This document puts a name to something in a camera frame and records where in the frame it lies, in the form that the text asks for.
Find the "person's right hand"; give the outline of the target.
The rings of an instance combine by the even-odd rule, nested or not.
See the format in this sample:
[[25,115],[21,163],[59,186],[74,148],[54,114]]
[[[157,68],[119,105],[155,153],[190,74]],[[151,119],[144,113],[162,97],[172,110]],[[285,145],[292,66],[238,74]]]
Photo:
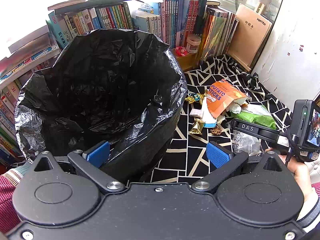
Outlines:
[[304,195],[304,204],[316,204],[319,198],[319,183],[312,185],[308,167],[292,157],[287,168],[294,174],[295,181]]

